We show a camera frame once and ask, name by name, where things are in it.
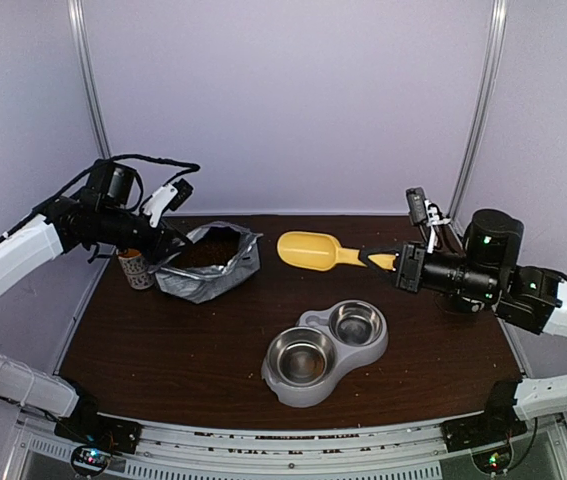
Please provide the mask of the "purple pet food bag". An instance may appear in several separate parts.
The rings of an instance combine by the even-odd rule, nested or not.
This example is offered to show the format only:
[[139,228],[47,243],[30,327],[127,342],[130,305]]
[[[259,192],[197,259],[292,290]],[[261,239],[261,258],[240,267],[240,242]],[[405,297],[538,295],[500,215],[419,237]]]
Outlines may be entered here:
[[[194,304],[205,303],[238,287],[260,270],[260,233],[230,222],[214,221],[194,228],[187,236],[193,242],[191,246],[151,268],[159,290],[168,295]],[[238,252],[225,265],[188,269],[169,265],[174,257],[204,237],[229,236],[239,238]]]

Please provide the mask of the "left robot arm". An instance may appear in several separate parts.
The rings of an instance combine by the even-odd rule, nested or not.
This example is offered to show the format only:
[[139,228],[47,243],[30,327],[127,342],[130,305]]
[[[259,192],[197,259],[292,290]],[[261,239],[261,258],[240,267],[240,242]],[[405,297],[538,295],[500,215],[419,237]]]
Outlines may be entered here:
[[[199,171],[199,165],[137,155],[138,161],[173,167],[176,172],[150,196],[140,195],[130,204],[132,188],[143,185],[139,172],[126,164],[131,158],[123,154],[96,160],[0,236],[0,297],[78,246],[93,252],[102,245],[133,249],[157,264],[191,245],[163,215],[192,195],[185,177]],[[67,418],[69,429],[86,444],[106,436],[105,419],[85,406],[85,396],[75,386],[1,353],[0,398]]]

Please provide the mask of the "yellow plastic scoop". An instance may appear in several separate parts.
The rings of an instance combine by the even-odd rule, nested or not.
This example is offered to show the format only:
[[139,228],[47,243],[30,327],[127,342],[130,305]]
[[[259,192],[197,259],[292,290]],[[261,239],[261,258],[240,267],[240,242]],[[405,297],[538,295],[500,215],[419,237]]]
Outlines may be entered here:
[[277,253],[288,265],[319,272],[337,265],[365,267],[359,259],[359,250],[343,247],[336,237],[324,233],[285,232],[277,241]]

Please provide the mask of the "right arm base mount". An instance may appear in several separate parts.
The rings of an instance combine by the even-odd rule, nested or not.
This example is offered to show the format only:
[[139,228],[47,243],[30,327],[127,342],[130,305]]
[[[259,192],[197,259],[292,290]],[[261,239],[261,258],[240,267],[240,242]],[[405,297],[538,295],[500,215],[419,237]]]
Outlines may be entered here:
[[528,431],[519,420],[488,419],[484,414],[444,421],[441,432],[449,453],[468,450],[474,467],[495,477],[514,466],[512,440]]

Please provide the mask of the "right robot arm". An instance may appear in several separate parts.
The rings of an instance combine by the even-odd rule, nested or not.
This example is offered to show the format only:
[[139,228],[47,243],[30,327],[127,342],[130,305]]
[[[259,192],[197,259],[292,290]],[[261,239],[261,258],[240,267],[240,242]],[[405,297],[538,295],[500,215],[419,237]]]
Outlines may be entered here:
[[[524,226],[508,214],[476,211],[461,254],[430,252],[419,243],[363,249],[358,259],[388,278],[395,288],[429,289],[491,309],[505,323],[536,335],[567,338],[567,275],[517,263]],[[391,266],[377,258],[393,256]],[[514,421],[567,412],[567,374],[494,384],[475,430],[482,440],[498,440]]]

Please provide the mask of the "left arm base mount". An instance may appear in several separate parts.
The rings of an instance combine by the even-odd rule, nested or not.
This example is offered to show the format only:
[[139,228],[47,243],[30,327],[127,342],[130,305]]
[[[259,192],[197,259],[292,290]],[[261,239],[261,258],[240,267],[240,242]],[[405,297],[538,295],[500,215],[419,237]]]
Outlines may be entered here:
[[93,479],[103,474],[124,454],[136,452],[142,426],[138,422],[98,415],[88,427],[77,420],[55,419],[54,434],[77,446],[70,453],[70,466],[80,477]]

